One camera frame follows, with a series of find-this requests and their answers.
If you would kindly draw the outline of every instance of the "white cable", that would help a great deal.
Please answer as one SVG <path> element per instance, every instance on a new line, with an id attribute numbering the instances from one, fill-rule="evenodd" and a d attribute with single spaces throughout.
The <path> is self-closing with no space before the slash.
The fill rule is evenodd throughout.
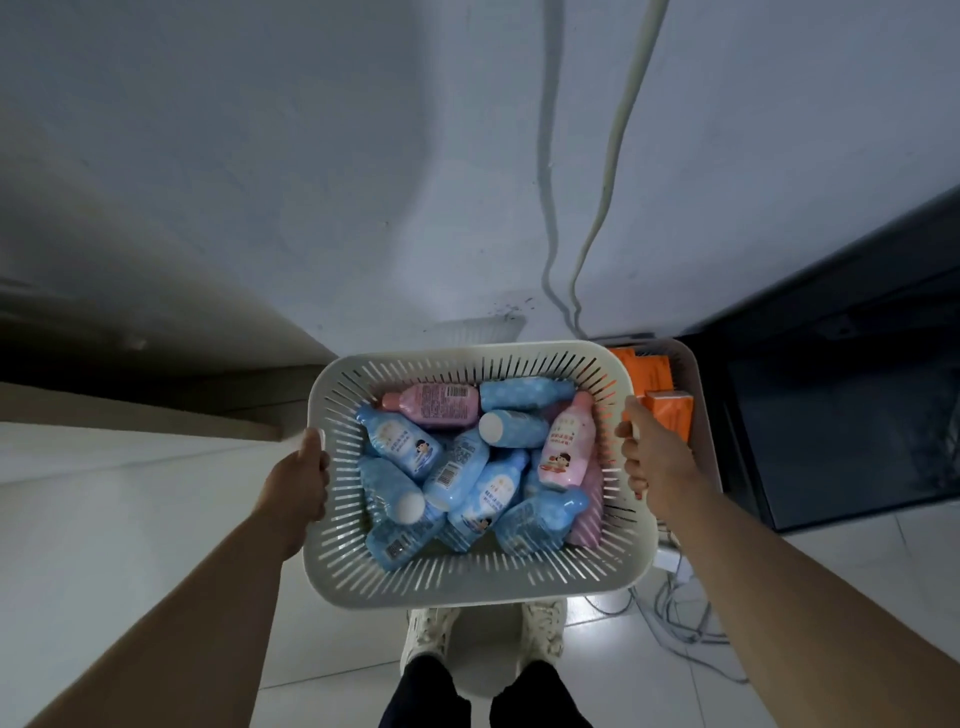
<path id="1" fill-rule="evenodd" d="M 630 112 L 634 110 L 636 95 L 640 91 L 640 84 L 643 83 L 643 76 L 650 64 L 650 57 L 653 56 L 657 34 L 660 32 L 660 25 L 663 23 L 663 16 L 666 15 L 668 3 L 669 0 L 650 0 L 647 5 L 647 12 L 643 16 L 643 22 L 640 24 L 640 35 L 636 39 L 634 57 L 630 61 L 627 85 L 623 89 L 620 105 L 616 108 L 616 114 L 613 116 L 613 126 L 610 129 L 610 138 L 607 140 L 607 163 L 603 171 L 600 207 L 597 209 L 597 216 L 593 220 L 593 227 L 590 228 L 584 247 L 580 249 L 580 254 L 577 256 L 577 265 L 573 271 L 573 278 L 570 279 L 570 300 L 573 301 L 573 328 L 581 339 L 586 339 L 587 335 L 580 328 L 580 312 L 583 308 L 580 306 L 580 300 L 577 299 L 577 278 L 580 276 L 580 271 L 583 270 L 587 253 L 590 252 L 590 246 L 593 245 L 593 240 L 603 226 L 603 221 L 607 218 L 607 211 L 610 209 L 610 202 L 613 199 L 613 182 L 616 178 L 616 164 L 620 159 L 620 145 L 623 144 L 623 134 L 627 131 Z"/>

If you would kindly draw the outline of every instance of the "orange box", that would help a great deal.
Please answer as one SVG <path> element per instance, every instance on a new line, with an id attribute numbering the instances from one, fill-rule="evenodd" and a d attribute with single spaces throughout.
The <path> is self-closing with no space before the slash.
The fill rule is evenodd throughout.
<path id="1" fill-rule="evenodd" d="M 643 406 L 654 413 L 657 422 L 672 429 L 684 442 L 690 442 L 690 425 L 693 423 L 693 395 L 687 392 L 647 392 Z"/>
<path id="2" fill-rule="evenodd" d="M 634 385 L 634 394 L 640 398 L 647 392 L 665 392 L 673 389 L 673 377 L 670 374 L 670 358 L 659 354 L 651 356 L 637 356 L 633 349 L 621 348 L 610 350 L 616 358 L 623 362 Z"/>

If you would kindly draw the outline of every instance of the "pink bottle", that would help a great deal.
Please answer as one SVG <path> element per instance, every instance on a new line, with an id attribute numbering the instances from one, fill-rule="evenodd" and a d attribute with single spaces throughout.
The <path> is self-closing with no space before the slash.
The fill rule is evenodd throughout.
<path id="1" fill-rule="evenodd" d="M 414 384 L 401 394 L 385 394 L 380 408 L 426 427 L 470 427 L 477 422 L 480 394 L 469 384 Z"/>
<path id="2" fill-rule="evenodd" d="M 564 488 L 580 485 L 587 473 L 587 463 L 596 436 L 593 396 L 590 392 L 577 392 L 573 403 L 550 427 L 540 457 L 540 482 Z"/>
<path id="3" fill-rule="evenodd" d="M 587 494 L 590 505 L 573 522 L 566 542 L 584 548 L 597 548 L 603 532 L 603 469 L 597 462 L 596 451 L 590 456 L 580 490 Z"/>

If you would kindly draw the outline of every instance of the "forearm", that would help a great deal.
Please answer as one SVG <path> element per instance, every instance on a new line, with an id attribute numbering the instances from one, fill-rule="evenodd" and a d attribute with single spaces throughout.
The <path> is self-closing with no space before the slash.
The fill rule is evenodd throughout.
<path id="1" fill-rule="evenodd" d="M 246 726 L 284 548 L 268 519 L 247 518 L 31 728 Z"/>
<path id="2" fill-rule="evenodd" d="M 941 725 L 960 666 L 709 487 L 667 524 L 780 726 Z"/>

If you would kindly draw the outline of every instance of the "black pants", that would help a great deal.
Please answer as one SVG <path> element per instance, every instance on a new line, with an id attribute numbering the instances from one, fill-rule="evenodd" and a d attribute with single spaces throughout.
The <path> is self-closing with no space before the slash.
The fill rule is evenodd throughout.
<path id="1" fill-rule="evenodd" d="M 590 728 L 552 665 L 530 663 L 493 699 L 491 728 Z M 470 701 L 460 697 L 453 677 L 433 655 L 420 655 L 403 670 L 380 728 L 469 728 Z"/>

